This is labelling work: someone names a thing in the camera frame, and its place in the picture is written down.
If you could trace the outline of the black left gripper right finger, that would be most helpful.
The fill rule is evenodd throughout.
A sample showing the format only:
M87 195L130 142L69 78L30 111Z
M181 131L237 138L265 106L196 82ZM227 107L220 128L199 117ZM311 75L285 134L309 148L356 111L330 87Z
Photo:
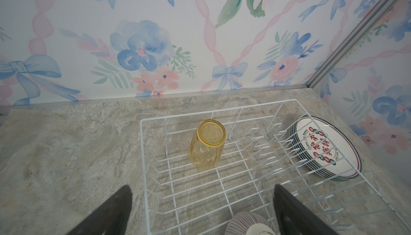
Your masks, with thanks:
M337 234L280 184L274 187L273 204L282 235Z

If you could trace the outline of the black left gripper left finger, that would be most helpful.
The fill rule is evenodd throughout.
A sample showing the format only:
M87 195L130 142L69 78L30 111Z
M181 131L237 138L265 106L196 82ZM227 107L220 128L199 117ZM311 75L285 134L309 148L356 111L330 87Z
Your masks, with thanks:
M132 210L132 190L122 186L68 232L70 235L124 235Z

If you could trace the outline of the green banded rim plate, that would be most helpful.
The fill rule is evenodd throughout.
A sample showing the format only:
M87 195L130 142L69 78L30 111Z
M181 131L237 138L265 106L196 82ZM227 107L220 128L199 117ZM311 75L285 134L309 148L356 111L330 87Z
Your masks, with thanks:
M313 147L311 148L310 146L304 146L301 143L302 139L300 139L296 133L296 123L290 127L290 136L292 139L293 148L296 149L297 157L303 162L302 165L308 167L311 171L314 171L314 173L322 178L330 178L334 182L344 182L357 176L357 173L354 173L354 177L348 177L338 175L337 173L330 171L328 168L335 167L336 164L339 163L338 160L335 161L334 159L329 159L330 162L326 162L325 154L331 153L330 150L327 150L324 155L321 155L320 153L319 156L314 156L308 153L309 150L316 150L317 145L313 143Z

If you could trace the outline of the yellow glass cup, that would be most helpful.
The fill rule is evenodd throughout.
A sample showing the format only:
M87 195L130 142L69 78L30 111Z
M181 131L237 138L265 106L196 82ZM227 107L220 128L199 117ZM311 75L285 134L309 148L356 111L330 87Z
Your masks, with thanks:
M216 120L204 120L192 137L189 158L200 170L217 166L226 141L226 130Z

